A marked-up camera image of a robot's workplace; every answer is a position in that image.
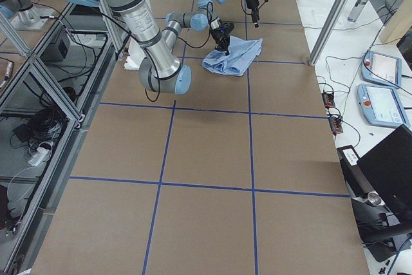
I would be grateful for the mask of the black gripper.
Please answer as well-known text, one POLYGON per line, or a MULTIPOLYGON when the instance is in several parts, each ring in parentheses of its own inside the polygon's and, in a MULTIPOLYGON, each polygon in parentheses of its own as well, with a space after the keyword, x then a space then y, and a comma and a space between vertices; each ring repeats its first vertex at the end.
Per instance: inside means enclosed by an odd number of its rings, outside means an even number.
POLYGON ((250 16, 255 28, 259 27, 259 0, 245 0, 247 8, 250 10, 250 16))
POLYGON ((212 26, 211 35, 215 41, 215 50, 230 54, 230 33, 234 29, 234 23, 223 23, 219 26, 212 26))

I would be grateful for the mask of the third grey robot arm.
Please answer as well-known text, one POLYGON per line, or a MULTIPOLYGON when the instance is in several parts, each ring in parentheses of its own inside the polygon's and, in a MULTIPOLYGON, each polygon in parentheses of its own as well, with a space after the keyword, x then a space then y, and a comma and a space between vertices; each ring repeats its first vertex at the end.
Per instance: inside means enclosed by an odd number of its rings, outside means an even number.
POLYGON ((37 8, 31 0, 1 0, 1 13, 16 30, 40 31, 53 9, 37 8))

